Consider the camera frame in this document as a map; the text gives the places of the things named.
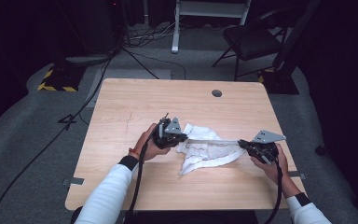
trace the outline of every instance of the human arm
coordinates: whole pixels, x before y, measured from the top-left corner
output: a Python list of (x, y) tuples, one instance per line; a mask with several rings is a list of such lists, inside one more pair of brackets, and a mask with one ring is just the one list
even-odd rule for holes
[[(76, 223), (115, 223), (120, 213), (121, 206), (127, 194), (132, 175), (138, 167), (139, 156), (142, 147), (148, 136), (153, 132), (156, 124), (152, 124), (149, 129), (142, 133), (133, 152), (123, 157), (97, 186), (86, 200)], [(145, 152), (145, 161), (155, 158), (157, 155), (164, 155), (170, 151), (169, 148), (159, 149), (149, 140)]]
[[(309, 223), (331, 223), (324, 214), (313, 204), (310, 199), (296, 186), (288, 171), (286, 156), (279, 144), (277, 149), (279, 152), (278, 161), (282, 168), (282, 193), (289, 206), (290, 215), (295, 224)], [(278, 185), (278, 171), (276, 163), (268, 165), (260, 162), (258, 159), (251, 157), (251, 161), (255, 166), (264, 170), (266, 176)]]

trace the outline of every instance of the wooden table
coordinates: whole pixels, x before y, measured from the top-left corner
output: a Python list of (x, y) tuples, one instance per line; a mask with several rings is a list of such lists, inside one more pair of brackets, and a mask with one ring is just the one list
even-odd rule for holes
[[(221, 97), (212, 96), (220, 90)], [(224, 139), (252, 140), (260, 130), (282, 134), (264, 86), (260, 83), (108, 78), (103, 82), (74, 177), (66, 208), (82, 206), (112, 166), (128, 154), (141, 133), (167, 112), (187, 123), (209, 127)], [(296, 166), (285, 141), (280, 144), (289, 170)], [(184, 154), (176, 148), (144, 165), (135, 210), (271, 209), (277, 187), (255, 167), (247, 154), (234, 162), (179, 172)], [(123, 209), (130, 207), (136, 176)], [(301, 179), (293, 177), (304, 190)], [(282, 200), (281, 208), (287, 207)]]

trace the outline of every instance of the table leg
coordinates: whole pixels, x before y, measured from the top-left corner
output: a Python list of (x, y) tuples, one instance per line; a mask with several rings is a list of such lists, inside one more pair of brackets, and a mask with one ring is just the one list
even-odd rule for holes
[(179, 51), (179, 16), (180, 16), (180, 0), (176, 0), (176, 9), (175, 9), (175, 29), (173, 32), (173, 41), (172, 41), (172, 53), (177, 53)]

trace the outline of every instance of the white table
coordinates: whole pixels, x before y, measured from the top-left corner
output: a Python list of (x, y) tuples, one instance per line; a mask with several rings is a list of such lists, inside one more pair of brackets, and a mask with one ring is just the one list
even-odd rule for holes
[(177, 53), (179, 51), (180, 15), (241, 18), (240, 25), (243, 25), (245, 23), (246, 16), (248, 15), (250, 3), (251, 0), (246, 0), (245, 3), (242, 4), (176, 0), (172, 53)]

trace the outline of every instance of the white sleeve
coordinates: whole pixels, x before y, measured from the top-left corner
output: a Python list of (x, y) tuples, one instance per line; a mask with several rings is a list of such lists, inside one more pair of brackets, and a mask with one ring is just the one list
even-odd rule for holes
[(331, 222), (304, 193), (286, 199), (290, 216), (295, 224), (327, 224)]
[(116, 223), (127, 188), (132, 179), (132, 171), (122, 164), (115, 165), (98, 187), (86, 200), (76, 223)]

